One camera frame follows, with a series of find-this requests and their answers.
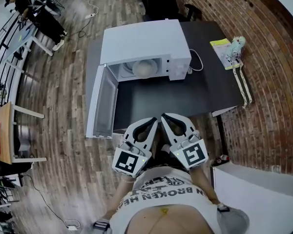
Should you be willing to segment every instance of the power cord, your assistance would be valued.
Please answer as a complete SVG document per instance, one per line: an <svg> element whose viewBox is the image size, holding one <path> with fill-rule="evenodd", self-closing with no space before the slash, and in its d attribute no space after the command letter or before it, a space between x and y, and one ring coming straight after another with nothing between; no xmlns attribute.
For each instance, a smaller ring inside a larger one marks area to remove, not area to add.
<svg viewBox="0 0 293 234"><path fill-rule="evenodd" d="M34 180L33 180L33 178L30 176L30 175L21 175L21 177L25 177L25 176L28 176L28 177L30 177L30 179L31 179L31 182L32 182L32 184L33 184L33 187L34 187L34 189L37 191L37 192L39 192L39 194L41 195L41 197L42 197L42 199L43 199L43 201L44 201L44 203L45 203L45 205L49 208L49 210L65 225L65 227L67 228L67 229L69 229L69 226L67 225L67 221L76 221L77 223L78 223L78 226L76 226L76 229L79 229L80 228L80 226L81 226L81 224L80 224L80 222L78 221L78 220L76 220L76 219L65 219L64 221L50 208L50 206L48 206L48 204L47 204L47 202L45 201L45 199L44 199L44 197L43 197L43 195L42 195L42 193L41 193L41 191L39 191L37 188L36 188L36 186L35 186L35 184L34 184Z"/></svg>
<svg viewBox="0 0 293 234"><path fill-rule="evenodd" d="M75 32L75 33L73 33L72 35L67 35L67 36L65 36L65 37L67 37L67 38L70 38L70 37L72 37L72 36L74 36L75 34L78 34L78 37L79 38L83 38L83 37L85 37L86 35L87 35L87 33L84 31L84 29L90 24L90 22L91 22L91 20L92 20L93 18L90 18L89 19L89 22L80 30L80 31L77 31L77 32Z"/></svg>
<svg viewBox="0 0 293 234"><path fill-rule="evenodd" d="M202 68L201 68L201 69L194 69L194 68L192 68L192 67L190 67L190 69L193 70L193 71L202 71L203 68L204 68L204 66L203 66L203 62L202 62L202 60L201 60L199 54L198 54L194 49L189 49L189 50L190 50L190 51L193 51L193 52L197 55L197 57L200 59L201 65L202 65Z"/></svg>
<svg viewBox="0 0 293 234"><path fill-rule="evenodd" d="M90 4L90 1L95 1L95 0L86 0L86 1L88 1L88 4L90 5L90 6L92 6L95 10L96 10L96 12L95 13L93 13L93 15L94 15L94 17L99 13L99 8L97 7L97 6L95 6L95 5L93 5L93 4ZM94 17L91 17L90 18L90 20L88 21L88 23L80 30L80 31L77 31L77 32L75 32L75 33L73 33L72 35L70 35L70 36L66 36L66 37L68 37L68 38L70 38L70 37L72 37L73 35L75 35L75 34L78 34L78 37L79 38L83 38L83 37L85 37L86 35L87 35L87 33L84 31L84 29L90 24L90 22L91 22L91 19L93 19Z"/></svg>

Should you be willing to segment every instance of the sneaker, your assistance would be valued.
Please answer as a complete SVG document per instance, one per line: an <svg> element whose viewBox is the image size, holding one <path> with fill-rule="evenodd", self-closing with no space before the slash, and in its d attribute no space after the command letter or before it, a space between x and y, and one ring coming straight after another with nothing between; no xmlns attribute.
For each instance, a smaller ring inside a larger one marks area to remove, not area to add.
<svg viewBox="0 0 293 234"><path fill-rule="evenodd" d="M64 30L63 34L61 34L61 37L66 37L67 36L67 32Z"/></svg>
<svg viewBox="0 0 293 234"><path fill-rule="evenodd" d="M162 148L161 151L166 152L166 153L170 153L170 146L168 144L165 144Z"/></svg>
<svg viewBox="0 0 293 234"><path fill-rule="evenodd" d="M64 41L64 40L61 40L57 45L55 45L55 46L52 48L52 50L53 50L53 51L57 51L57 50L59 50L59 48L61 48L61 47L63 46L64 43L65 43L65 41Z"/></svg>

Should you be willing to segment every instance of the red brick wall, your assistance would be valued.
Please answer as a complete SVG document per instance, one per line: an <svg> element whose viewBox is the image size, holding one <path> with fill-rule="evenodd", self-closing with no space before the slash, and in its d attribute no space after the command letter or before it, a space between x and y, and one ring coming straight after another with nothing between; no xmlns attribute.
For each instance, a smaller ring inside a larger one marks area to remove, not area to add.
<svg viewBox="0 0 293 234"><path fill-rule="evenodd" d="M278 0L177 0L247 39L245 73L255 103L222 115L234 163L293 174L293 18Z"/></svg>

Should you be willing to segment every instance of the white desk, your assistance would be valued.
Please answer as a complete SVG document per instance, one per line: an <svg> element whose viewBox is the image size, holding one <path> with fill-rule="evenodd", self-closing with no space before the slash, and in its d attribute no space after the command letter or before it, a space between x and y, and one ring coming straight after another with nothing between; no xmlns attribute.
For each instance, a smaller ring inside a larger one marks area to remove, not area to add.
<svg viewBox="0 0 293 234"><path fill-rule="evenodd" d="M33 25L31 22L27 22L26 25L18 32L14 34L12 37L8 49L5 51L2 62L7 63L8 65L11 65L11 67L15 68L16 70L19 70L20 72L24 73L24 70L19 68L18 66L14 65L8 59L17 52L21 47L24 47L25 49L30 52L29 46L27 46L27 42L34 41L40 48L42 48L48 55L53 56L53 53L51 50L49 50L46 46L44 46L36 37L38 29Z"/></svg>

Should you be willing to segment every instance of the microwave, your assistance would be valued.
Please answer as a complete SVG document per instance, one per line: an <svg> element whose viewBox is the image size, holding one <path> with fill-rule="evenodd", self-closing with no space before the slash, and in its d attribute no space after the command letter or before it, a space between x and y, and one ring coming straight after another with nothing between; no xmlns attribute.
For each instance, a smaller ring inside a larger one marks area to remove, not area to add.
<svg viewBox="0 0 293 234"><path fill-rule="evenodd" d="M178 20L105 29L100 65L92 67L96 75L86 137L112 138L119 82L164 76L172 81L182 80L190 62L190 50Z"/></svg>
<svg viewBox="0 0 293 234"><path fill-rule="evenodd" d="M104 31L100 63L118 82L163 76L181 80L190 62L178 20L140 22Z"/></svg>

